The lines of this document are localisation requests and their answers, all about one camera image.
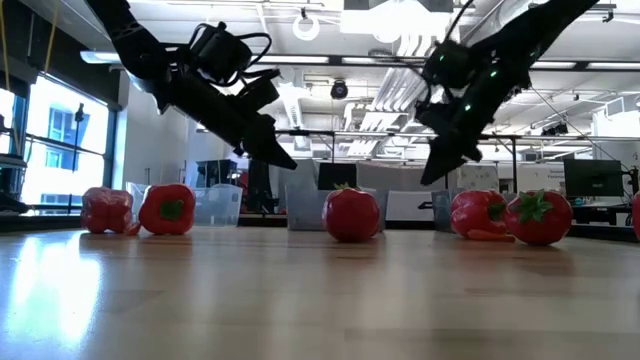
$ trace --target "bell pepper stem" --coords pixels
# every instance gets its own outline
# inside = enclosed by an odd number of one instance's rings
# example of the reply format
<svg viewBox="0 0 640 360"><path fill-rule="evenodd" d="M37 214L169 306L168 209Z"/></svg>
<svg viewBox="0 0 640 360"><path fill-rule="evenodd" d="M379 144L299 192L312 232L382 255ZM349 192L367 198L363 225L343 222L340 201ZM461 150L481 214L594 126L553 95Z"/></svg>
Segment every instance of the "bell pepper stem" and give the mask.
<svg viewBox="0 0 640 360"><path fill-rule="evenodd" d="M525 224L531 220L544 223L544 214L553 209L553 205L544 201L544 190L539 190L535 195L520 194L520 205L516 209L520 212L520 223Z"/></svg>

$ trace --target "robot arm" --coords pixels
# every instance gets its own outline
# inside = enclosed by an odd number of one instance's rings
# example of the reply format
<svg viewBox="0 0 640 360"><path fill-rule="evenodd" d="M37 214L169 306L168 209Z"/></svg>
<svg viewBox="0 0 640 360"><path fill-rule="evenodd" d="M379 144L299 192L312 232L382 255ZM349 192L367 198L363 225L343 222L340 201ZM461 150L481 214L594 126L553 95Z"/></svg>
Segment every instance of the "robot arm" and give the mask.
<svg viewBox="0 0 640 360"><path fill-rule="evenodd" d="M276 141L275 120L258 114L279 97L270 81L279 72L246 72L256 62L241 41L246 36L235 37L224 23L202 24L189 44L168 51L136 21L126 0L85 1L107 31L132 83L153 95L161 114L173 105L234 147L237 155L247 152L253 159L296 168ZM257 36L271 42L266 34ZM257 79L237 96L225 96L212 86L231 86L242 77Z"/></svg>
<svg viewBox="0 0 640 360"><path fill-rule="evenodd" d="M480 161L477 149L485 127L500 105L531 87L529 68L560 34L598 0L549 0L525 11L496 34L466 47L450 40L438 44L422 72L430 86L442 86L445 103L430 99L418 105L416 117L438 135L422 184L429 185L463 165ZM449 89L464 90L461 97Z"/></svg>

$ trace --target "dome camera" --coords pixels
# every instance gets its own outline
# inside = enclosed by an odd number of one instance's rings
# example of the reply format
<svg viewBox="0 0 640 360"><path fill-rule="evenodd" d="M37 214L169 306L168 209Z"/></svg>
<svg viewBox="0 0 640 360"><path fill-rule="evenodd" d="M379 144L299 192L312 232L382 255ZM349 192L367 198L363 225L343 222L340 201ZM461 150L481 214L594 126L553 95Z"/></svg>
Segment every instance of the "dome camera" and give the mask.
<svg viewBox="0 0 640 360"><path fill-rule="evenodd" d="M349 95L349 88L342 79L336 79L331 87L331 98L334 100L345 99Z"/></svg>

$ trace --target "plastic container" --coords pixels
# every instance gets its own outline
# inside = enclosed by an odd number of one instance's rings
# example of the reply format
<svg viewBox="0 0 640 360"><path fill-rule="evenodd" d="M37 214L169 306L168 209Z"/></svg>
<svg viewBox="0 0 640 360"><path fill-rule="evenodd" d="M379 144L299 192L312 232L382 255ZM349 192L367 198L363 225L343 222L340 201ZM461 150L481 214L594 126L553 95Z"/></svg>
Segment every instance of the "plastic container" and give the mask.
<svg viewBox="0 0 640 360"><path fill-rule="evenodd" d="M133 205L131 206L131 211L133 212L133 221L138 221L138 213L140 212L140 208L142 207L142 203L144 202L144 196L149 188L149 185L143 184L134 184L128 182L126 184L127 192L133 196Z"/></svg>
<svg viewBox="0 0 640 360"><path fill-rule="evenodd" d="M287 224L291 231L324 231L322 208L332 191L317 190L311 186L288 184L285 187L287 198ZM384 229L384 216L387 213L387 201L384 194L367 190L380 207L380 230Z"/></svg>
<svg viewBox="0 0 640 360"><path fill-rule="evenodd" d="M433 200L433 219L436 231L453 233L451 229L451 202L464 189L434 191L431 196Z"/></svg>
<svg viewBox="0 0 640 360"><path fill-rule="evenodd" d="M217 184L208 189L194 189L196 226L238 226L242 206L242 188Z"/></svg>

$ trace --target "wall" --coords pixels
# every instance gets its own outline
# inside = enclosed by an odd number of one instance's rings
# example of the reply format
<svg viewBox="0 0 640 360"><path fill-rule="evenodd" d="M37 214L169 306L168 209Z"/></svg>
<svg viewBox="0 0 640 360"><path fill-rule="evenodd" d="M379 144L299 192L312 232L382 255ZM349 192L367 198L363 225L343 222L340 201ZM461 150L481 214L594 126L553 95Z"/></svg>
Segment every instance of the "wall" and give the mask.
<svg viewBox="0 0 640 360"><path fill-rule="evenodd" d="M196 123L174 109L158 115L154 98L124 76L121 89L128 94L120 97L124 110L116 134L114 188L124 188L127 182L153 185L181 181Z"/></svg>

